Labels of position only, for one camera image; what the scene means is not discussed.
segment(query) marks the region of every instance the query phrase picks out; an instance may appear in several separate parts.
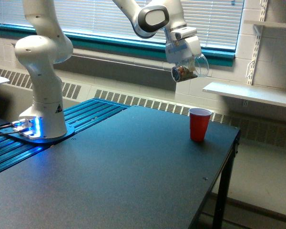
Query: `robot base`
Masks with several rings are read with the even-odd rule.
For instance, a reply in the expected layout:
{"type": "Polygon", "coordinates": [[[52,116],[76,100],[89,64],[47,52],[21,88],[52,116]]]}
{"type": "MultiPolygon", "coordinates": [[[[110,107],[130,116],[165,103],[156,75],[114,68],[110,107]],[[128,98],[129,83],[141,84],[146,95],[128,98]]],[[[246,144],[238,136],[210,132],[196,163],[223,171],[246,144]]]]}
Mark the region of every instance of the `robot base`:
{"type": "MultiPolygon", "coordinates": [[[[36,145],[54,145],[57,144],[71,136],[73,136],[75,134],[75,130],[74,127],[71,125],[66,125],[67,126],[67,133],[63,136],[60,137],[56,137],[56,138],[45,138],[45,139],[29,139],[28,137],[25,137],[19,133],[14,133],[14,134],[9,134],[7,136],[10,136],[12,138],[18,139],[20,141],[24,141],[27,143],[31,143],[31,144],[36,144],[36,145]]],[[[5,128],[0,130],[0,133],[4,134],[4,133],[9,133],[9,132],[13,132],[14,130],[9,127],[9,128],[5,128]]]]}

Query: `red cup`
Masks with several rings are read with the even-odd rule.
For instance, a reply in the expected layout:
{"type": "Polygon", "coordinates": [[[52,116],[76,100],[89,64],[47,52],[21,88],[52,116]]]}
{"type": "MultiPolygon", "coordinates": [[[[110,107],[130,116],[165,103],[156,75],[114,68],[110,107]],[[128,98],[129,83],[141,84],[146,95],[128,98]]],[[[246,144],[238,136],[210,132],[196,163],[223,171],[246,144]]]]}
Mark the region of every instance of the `red cup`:
{"type": "Polygon", "coordinates": [[[191,108],[189,112],[191,139],[196,142],[202,142],[204,140],[212,112],[202,108],[191,108]]]}

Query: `cable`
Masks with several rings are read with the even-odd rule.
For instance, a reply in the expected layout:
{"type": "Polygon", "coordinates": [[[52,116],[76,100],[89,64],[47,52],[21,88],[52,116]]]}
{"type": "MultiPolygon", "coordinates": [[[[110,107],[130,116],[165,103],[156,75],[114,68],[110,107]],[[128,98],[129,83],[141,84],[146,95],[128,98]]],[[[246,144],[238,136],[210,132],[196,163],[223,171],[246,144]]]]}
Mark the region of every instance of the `cable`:
{"type": "Polygon", "coordinates": [[[8,133],[0,133],[0,135],[10,135],[10,134],[16,134],[16,133],[21,133],[21,132],[25,132],[25,131],[27,131],[27,129],[14,131],[14,132],[8,132],[8,133]]]}
{"type": "Polygon", "coordinates": [[[1,129],[4,129],[4,128],[7,128],[7,127],[11,127],[11,126],[12,126],[12,124],[2,125],[2,126],[0,126],[0,130],[1,130],[1,129]]]}

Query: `white brick wall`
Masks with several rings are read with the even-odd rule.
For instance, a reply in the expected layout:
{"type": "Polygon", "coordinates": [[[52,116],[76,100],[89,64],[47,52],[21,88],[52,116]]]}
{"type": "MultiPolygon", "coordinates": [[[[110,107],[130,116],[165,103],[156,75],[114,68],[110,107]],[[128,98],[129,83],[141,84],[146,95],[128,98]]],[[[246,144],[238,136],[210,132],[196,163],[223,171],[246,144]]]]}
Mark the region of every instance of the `white brick wall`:
{"type": "Polygon", "coordinates": [[[0,65],[23,69],[15,56],[13,44],[16,42],[17,40],[0,38],[0,65]]]}

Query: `window blind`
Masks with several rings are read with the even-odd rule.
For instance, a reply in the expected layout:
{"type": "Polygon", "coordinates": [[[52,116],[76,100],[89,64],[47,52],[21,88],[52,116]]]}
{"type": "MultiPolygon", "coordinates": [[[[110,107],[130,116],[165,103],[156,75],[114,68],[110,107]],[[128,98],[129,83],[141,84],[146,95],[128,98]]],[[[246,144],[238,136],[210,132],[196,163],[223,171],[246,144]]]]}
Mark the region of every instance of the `window blind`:
{"type": "MultiPolygon", "coordinates": [[[[145,6],[151,0],[137,0],[145,6]]],[[[55,0],[58,21],[64,31],[143,40],[135,35],[124,14],[111,0],[55,0]]],[[[184,18],[196,27],[202,47],[234,50],[244,0],[182,0],[184,18]]],[[[0,0],[0,23],[29,26],[21,0],[0,0]]],[[[144,40],[165,43],[163,31],[144,40]]]]}

